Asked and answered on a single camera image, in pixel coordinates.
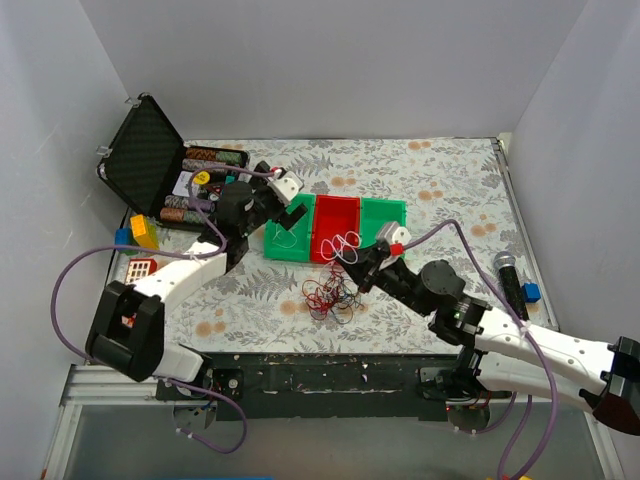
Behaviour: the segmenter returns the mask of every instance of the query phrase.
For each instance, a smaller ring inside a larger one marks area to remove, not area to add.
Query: microphone
[[[493,259],[493,267],[498,272],[500,285],[511,308],[515,310],[518,317],[529,320],[529,312],[527,312],[516,270],[516,258],[509,252],[500,252]]]

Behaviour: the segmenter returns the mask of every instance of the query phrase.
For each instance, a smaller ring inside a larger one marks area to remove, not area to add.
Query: floral tablecloth
[[[197,141],[192,145],[238,148],[250,165],[266,160],[295,171],[305,192],[404,200],[407,227],[417,238],[447,218],[457,219],[481,265],[490,270],[496,252],[518,258],[521,281],[530,281],[523,238],[489,139],[429,140],[244,140]],[[162,248],[184,251],[196,235],[159,232]],[[378,289],[362,298],[350,323],[315,321],[301,293],[321,267],[273,261],[263,256],[264,227],[250,237],[250,251],[230,273],[187,299],[167,319],[166,335],[200,351],[453,353],[427,329],[427,319]],[[406,255],[414,271],[446,259],[467,281],[467,292],[497,306],[481,283],[453,229]],[[115,278],[128,258],[119,256]],[[532,322],[548,324],[542,302],[530,307]]]

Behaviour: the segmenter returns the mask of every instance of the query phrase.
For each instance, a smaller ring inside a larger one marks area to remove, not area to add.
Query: wall
[[[558,322],[640,340],[640,5],[590,1],[518,123],[509,163]],[[627,478],[640,438],[614,435]]]
[[[586,0],[81,0],[185,138],[512,131]]]
[[[63,266],[109,243],[124,208],[96,178],[97,145],[126,93],[77,0],[0,0],[0,478],[40,478],[69,364],[48,307]],[[108,256],[64,287],[61,319],[82,345]]]

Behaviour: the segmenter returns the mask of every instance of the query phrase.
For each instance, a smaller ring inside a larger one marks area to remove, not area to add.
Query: metal frame
[[[538,268],[538,263],[533,254],[531,242],[527,235],[524,220],[520,213],[518,203],[511,183],[509,166],[500,142],[496,138],[490,138],[494,154],[503,176],[509,202],[515,213],[516,224],[525,243],[525,255],[532,273],[543,294],[543,301],[549,313],[549,328],[559,330],[555,312]],[[112,279],[115,273],[115,259],[112,262],[107,279]],[[155,399],[157,382],[153,379],[141,383],[134,382],[124,375],[103,366],[72,366],[69,372],[67,384],[61,399],[58,422],[49,449],[45,468],[42,472],[42,480],[62,480],[69,463],[73,442],[78,431],[82,408],[84,405],[190,405],[197,401],[158,401]],[[534,403],[546,403],[548,399],[535,399]],[[585,414],[585,419],[591,433],[591,437],[598,455],[598,459],[605,473],[606,480],[624,480],[624,473],[616,454],[609,429],[595,420],[591,415]]]

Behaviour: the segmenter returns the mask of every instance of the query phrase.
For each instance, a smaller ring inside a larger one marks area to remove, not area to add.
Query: open case
[[[249,154],[239,150],[187,147],[155,99],[142,93],[129,99],[129,114],[108,147],[100,147],[98,176],[133,211],[164,227],[202,229],[202,218],[188,205],[191,174],[208,162],[245,168]],[[220,188],[238,178],[236,172],[211,173],[194,185],[200,207],[213,211]]]

